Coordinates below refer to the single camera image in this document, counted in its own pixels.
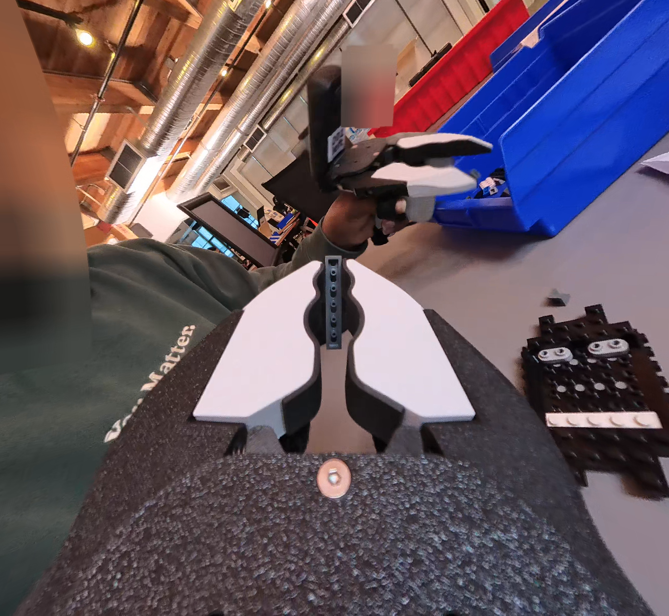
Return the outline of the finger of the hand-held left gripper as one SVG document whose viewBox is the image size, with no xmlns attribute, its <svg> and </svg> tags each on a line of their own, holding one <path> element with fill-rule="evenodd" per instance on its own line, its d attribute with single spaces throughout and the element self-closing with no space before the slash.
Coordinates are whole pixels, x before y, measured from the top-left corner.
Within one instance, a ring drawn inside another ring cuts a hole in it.
<svg viewBox="0 0 669 616">
<path fill-rule="evenodd" d="M 492 144 L 479 138 L 452 133 L 399 133 L 383 139 L 385 146 L 371 169 L 400 163 L 409 167 L 443 167 L 452 159 L 482 155 L 492 151 Z"/>
<path fill-rule="evenodd" d="M 362 197 L 390 200 L 405 197 L 437 197 L 463 194 L 476 188 L 472 175 L 453 165 L 443 167 L 389 164 L 363 180 Z"/>
</svg>

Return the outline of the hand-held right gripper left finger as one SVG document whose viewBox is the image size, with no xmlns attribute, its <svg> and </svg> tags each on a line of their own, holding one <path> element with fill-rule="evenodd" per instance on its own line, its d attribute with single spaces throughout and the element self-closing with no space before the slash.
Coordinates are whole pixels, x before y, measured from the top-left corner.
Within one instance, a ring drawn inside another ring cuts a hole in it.
<svg viewBox="0 0 669 616">
<path fill-rule="evenodd" d="M 292 434 L 315 416 L 320 403 L 299 397 L 313 390 L 320 373 L 320 349 L 306 318 L 321 268 L 306 264 L 246 306 L 194 408 L 197 421 Z"/>
</svg>

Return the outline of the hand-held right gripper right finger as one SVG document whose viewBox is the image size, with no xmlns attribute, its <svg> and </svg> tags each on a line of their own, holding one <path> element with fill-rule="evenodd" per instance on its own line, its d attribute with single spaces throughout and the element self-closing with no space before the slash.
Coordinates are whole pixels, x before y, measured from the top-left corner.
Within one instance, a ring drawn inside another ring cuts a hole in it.
<svg viewBox="0 0 669 616">
<path fill-rule="evenodd" d="M 423 307 L 357 261 L 346 267 L 359 312 L 349 344 L 353 383 L 408 426 L 472 421 L 472 403 Z"/>
</svg>

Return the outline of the black lego car chassis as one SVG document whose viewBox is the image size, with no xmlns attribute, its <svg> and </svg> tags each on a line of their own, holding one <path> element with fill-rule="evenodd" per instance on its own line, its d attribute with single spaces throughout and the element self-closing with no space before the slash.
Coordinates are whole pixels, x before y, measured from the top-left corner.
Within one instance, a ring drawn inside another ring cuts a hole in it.
<svg viewBox="0 0 669 616">
<path fill-rule="evenodd" d="M 600 304 L 572 320 L 548 314 L 521 362 L 528 403 L 578 485 L 614 474 L 632 495 L 668 499 L 668 379 L 645 334 Z"/>
</svg>

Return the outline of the person's left forearm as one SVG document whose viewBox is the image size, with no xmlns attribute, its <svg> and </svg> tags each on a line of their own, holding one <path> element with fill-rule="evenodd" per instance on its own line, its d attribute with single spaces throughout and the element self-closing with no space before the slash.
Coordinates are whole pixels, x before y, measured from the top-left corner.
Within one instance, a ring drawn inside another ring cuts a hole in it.
<svg viewBox="0 0 669 616">
<path fill-rule="evenodd" d="M 220 293 L 227 299 L 226 306 L 242 309 L 253 298 L 272 284 L 284 279 L 311 262 L 323 262 L 327 254 L 338 254 L 343 258 L 356 258 L 367 247 L 373 224 L 350 228 L 351 224 L 327 226 L 323 219 L 313 234 L 298 246 L 291 261 L 277 266 L 245 270 L 239 263 L 227 261 L 221 264 L 218 285 Z"/>
</svg>

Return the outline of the heap of loose lego parts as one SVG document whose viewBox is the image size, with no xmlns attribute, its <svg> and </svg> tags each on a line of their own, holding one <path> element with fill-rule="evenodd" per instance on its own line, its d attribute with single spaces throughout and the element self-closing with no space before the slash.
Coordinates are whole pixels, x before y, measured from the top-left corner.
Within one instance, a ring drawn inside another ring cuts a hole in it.
<svg viewBox="0 0 669 616">
<path fill-rule="evenodd" d="M 498 168 L 491 172 L 485 179 L 481 180 L 478 190 L 473 194 L 474 200 L 486 199 L 489 197 L 510 197 L 510 190 L 504 168 Z"/>
</svg>

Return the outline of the person's left hand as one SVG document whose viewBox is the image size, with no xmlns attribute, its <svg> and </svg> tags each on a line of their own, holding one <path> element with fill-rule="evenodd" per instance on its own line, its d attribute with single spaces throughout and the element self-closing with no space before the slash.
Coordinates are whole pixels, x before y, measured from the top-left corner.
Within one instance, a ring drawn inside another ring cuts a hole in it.
<svg viewBox="0 0 669 616">
<path fill-rule="evenodd" d="M 319 224 L 325 238 L 335 247 L 361 253 L 377 228 L 377 200 L 341 192 Z"/>
</svg>

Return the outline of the red plastic bin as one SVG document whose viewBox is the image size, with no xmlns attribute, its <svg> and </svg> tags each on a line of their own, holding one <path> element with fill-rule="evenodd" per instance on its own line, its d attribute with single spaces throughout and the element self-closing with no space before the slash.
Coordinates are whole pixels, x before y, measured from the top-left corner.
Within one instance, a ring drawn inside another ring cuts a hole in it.
<svg viewBox="0 0 669 616">
<path fill-rule="evenodd" d="M 501 0 L 395 104 L 374 137 L 427 131 L 492 73 L 490 55 L 529 19 L 523 0 Z"/>
</svg>

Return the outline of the black monitor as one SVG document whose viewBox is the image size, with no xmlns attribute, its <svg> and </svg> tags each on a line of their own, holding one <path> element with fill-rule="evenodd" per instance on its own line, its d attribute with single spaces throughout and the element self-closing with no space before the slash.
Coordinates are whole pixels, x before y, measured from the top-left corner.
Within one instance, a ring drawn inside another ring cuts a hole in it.
<svg viewBox="0 0 669 616">
<path fill-rule="evenodd" d="M 202 194 L 177 207 L 258 268 L 277 265 L 279 247 L 212 194 Z"/>
</svg>

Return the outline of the person's torso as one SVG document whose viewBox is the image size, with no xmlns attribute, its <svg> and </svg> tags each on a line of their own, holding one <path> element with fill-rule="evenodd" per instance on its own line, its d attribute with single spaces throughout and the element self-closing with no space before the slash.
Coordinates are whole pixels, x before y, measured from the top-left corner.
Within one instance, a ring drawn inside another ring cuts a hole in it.
<svg viewBox="0 0 669 616">
<path fill-rule="evenodd" d="M 146 239 L 94 246 L 88 265 L 90 355 L 1 376 L 2 615 L 57 556 L 139 404 L 275 272 Z"/>
</svg>

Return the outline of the silver ventilation duct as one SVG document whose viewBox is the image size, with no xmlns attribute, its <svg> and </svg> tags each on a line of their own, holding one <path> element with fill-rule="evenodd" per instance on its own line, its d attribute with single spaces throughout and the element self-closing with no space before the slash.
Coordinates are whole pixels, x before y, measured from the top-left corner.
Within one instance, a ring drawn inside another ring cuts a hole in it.
<svg viewBox="0 0 669 616">
<path fill-rule="evenodd" d="M 124 141 L 117 152 L 106 175 L 110 187 L 97 211 L 102 221 L 121 224 L 135 214 L 266 1 L 221 0 L 210 7 L 172 71 L 143 134 L 136 141 Z M 294 1 L 168 191 L 169 200 L 175 202 L 211 185 L 315 44 L 355 1 Z"/>
</svg>

